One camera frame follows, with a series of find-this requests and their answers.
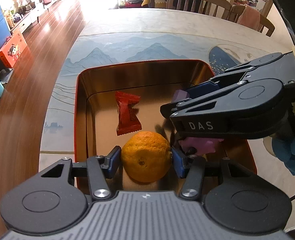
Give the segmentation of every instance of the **rectangular tray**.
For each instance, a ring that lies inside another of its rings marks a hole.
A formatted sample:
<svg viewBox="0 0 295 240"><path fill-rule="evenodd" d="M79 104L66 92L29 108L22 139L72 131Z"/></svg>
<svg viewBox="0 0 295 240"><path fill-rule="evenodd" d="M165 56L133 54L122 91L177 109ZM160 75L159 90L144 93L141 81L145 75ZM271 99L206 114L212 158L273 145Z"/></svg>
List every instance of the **rectangular tray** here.
<svg viewBox="0 0 295 240"><path fill-rule="evenodd" d="M178 89L197 85L213 77L209 65L201 60L156 60L131 62L89 68L77 80L74 120L75 160L85 161L94 155L107 155L115 145L123 145L135 134L117 136L118 107L116 91L141 96L137 117L142 130L156 131L170 138L171 128L165 125L160 106L171 102ZM229 157L256 173L256 167L247 140L225 139L215 153L207 154L209 161ZM184 180L177 179L174 169L160 181L137 184L119 169L109 181L112 190L175 190Z"/></svg>

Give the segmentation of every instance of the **purple object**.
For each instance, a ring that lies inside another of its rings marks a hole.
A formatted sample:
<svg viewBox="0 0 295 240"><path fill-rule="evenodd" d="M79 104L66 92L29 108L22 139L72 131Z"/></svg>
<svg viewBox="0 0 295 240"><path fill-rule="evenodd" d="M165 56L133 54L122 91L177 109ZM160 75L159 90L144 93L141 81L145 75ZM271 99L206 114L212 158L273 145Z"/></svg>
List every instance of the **purple object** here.
<svg viewBox="0 0 295 240"><path fill-rule="evenodd" d="M224 141L224 139L186 137L178 142L184 152L187 152L190 147L194 147L196 149L195 154L202 156L207 153L214 153L215 146L221 141Z"/></svg>
<svg viewBox="0 0 295 240"><path fill-rule="evenodd" d="M189 93L184 90L176 90L171 102L173 103L176 101L182 101L183 99L188 98L189 96Z"/></svg>

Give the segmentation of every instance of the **blue glove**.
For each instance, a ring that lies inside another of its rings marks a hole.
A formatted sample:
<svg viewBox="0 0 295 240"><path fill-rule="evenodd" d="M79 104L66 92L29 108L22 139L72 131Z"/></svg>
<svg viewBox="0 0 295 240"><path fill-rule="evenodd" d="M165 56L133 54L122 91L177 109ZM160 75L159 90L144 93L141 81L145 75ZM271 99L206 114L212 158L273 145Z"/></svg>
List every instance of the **blue glove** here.
<svg viewBox="0 0 295 240"><path fill-rule="evenodd" d="M272 138L272 150L275 156L284 162L292 175L295 175L295 138L292 142Z"/></svg>

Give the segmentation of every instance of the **pink towel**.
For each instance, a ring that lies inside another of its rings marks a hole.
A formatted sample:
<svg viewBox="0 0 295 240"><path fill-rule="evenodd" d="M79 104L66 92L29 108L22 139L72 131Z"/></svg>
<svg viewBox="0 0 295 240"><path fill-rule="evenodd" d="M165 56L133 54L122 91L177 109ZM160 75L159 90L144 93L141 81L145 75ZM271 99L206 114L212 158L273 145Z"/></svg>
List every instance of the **pink towel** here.
<svg viewBox="0 0 295 240"><path fill-rule="evenodd" d="M245 5L243 13L237 23L257 31L260 24L260 12L249 5Z"/></svg>

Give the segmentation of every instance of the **dining table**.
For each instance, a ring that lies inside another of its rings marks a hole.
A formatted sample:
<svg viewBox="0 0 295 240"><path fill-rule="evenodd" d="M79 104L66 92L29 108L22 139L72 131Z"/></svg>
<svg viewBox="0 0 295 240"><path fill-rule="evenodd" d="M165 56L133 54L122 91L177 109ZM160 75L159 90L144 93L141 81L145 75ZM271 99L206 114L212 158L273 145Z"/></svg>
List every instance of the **dining table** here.
<svg viewBox="0 0 295 240"><path fill-rule="evenodd" d="M289 51L273 36L219 17L152 8L101 11L80 33L59 72L46 112L40 153L74 153L76 83L84 69L145 60L200 59L214 74L221 74L255 58ZM248 142L258 175L294 195L295 176L266 151L263 139ZM293 225L295 201L288 222Z"/></svg>

